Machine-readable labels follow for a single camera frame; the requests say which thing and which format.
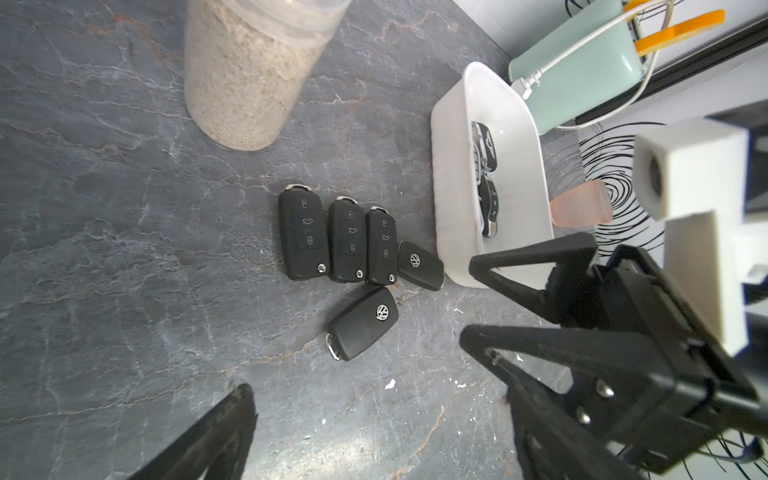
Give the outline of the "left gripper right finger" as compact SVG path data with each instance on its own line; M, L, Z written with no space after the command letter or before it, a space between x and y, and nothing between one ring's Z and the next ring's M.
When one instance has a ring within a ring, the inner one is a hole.
M638 479L565 414L544 390L515 383L508 387L518 463L525 479Z

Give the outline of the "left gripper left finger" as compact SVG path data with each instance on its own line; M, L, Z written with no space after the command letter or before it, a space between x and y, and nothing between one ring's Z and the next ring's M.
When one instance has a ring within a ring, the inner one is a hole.
M234 388L133 479L240 479L258 415L247 383Z

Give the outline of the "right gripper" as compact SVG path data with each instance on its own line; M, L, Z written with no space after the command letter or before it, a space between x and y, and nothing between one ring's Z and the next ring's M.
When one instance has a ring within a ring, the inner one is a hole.
M475 280L566 329L472 324L461 348L507 385L520 369L504 351L569 368L562 402L633 467L664 473L730 431L752 440L720 460L758 459L767 449L766 317L748 315L749 343L729 355L644 250L621 246L590 268L596 252L594 236L578 232L474 256ZM542 289L499 272L548 263Z

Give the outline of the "black Porsche car key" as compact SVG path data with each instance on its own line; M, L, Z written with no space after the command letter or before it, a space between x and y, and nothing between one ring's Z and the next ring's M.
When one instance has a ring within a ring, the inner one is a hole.
M497 234L499 201L495 184L486 175L483 175L480 180L478 194L483 220L483 236L493 238Z

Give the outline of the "white storage box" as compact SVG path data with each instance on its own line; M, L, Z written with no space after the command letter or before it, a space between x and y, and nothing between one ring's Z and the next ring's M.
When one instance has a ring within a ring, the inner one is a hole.
M471 122L485 124L495 142L498 167L485 172ZM539 135L520 96L490 68L469 64L431 113L436 246L447 276L470 288L476 255L553 239L553 225ZM483 236L478 185L483 175L498 193L497 234Z

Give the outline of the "black VW key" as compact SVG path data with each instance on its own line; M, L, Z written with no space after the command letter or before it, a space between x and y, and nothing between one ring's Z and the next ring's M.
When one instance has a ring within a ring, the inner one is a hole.
M443 262L407 240L398 246L398 273L400 278L430 291L439 291L445 282Z
M380 340L399 320L399 309L387 287L366 293L328 324L326 344L337 361L350 361Z

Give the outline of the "black silver Bentley key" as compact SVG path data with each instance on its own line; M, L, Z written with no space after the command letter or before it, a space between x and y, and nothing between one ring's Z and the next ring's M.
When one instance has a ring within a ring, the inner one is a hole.
M490 129L483 123L472 121L471 131L474 146L480 154L482 169L485 172L494 172L498 167L498 158Z

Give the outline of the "black flip key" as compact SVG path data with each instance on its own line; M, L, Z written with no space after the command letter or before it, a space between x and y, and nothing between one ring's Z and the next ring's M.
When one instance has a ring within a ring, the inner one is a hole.
M366 213L367 277L370 284L392 285L397 280L397 228L395 219L380 206Z
M363 281L367 266L363 208L351 197L337 197L329 207L328 227L331 279L342 283Z
M327 275L330 252L320 197L308 186L287 185L278 198L278 219L287 276L308 280Z

